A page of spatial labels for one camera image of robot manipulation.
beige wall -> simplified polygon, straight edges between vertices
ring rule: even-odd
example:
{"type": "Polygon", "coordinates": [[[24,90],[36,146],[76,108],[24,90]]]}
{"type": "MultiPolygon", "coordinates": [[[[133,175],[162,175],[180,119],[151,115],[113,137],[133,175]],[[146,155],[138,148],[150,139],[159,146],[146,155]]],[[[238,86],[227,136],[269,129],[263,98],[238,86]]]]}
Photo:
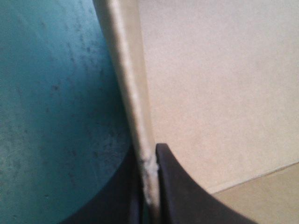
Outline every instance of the beige wall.
{"type": "Polygon", "coordinates": [[[156,142],[210,193],[299,161],[299,2],[140,0],[156,142]]]}

black plastic part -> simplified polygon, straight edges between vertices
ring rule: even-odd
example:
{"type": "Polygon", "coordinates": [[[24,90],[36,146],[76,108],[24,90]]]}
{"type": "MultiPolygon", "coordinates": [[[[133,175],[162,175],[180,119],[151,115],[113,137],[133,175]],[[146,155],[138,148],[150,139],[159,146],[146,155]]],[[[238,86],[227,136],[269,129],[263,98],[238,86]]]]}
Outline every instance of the black plastic part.
{"type": "Polygon", "coordinates": [[[167,144],[157,144],[163,224],[254,224],[203,190],[167,144]]]}
{"type": "Polygon", "coordinates": [[[105,187],[61,224],[140,224],[142,205],[136,158],[130,149],[105,187]]]}

beige floor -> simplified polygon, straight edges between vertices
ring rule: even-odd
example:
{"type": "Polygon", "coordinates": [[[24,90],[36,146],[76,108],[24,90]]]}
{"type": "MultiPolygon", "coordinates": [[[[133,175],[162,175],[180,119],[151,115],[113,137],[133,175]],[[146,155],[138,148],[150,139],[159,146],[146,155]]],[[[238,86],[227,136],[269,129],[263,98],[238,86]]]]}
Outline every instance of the beige floor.
{"type": "Polygon", "coordinates": [[[299,163],[214,196],[261,224],[299,224],[299,163]]]}

teal painted wall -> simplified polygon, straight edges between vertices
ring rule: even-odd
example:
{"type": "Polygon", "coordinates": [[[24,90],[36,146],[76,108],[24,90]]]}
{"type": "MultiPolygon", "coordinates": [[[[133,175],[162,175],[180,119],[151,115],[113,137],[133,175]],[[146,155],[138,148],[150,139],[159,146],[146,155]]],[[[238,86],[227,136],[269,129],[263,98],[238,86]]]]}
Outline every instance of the teal painted wall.
{"type": "Polygon", "coordinates": [[[0,223],[54,224],[131,140],[92,0],[0,1],[0,223]]]}

cardboard panel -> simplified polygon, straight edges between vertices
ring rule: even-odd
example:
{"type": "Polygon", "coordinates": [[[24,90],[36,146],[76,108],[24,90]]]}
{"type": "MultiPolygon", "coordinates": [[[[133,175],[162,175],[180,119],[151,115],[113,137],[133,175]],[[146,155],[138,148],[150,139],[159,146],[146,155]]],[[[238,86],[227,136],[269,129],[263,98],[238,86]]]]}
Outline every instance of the cardboard panel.
{"type": "Polygon", "coordinates": [[[260,224],[299,223],[299,164],[214,196],[260,224]]]}
{"type": "Polygon", "coordinates": [[[210,193],[299,161],[296,0],[139,1],[156,142],[210,193]]]}

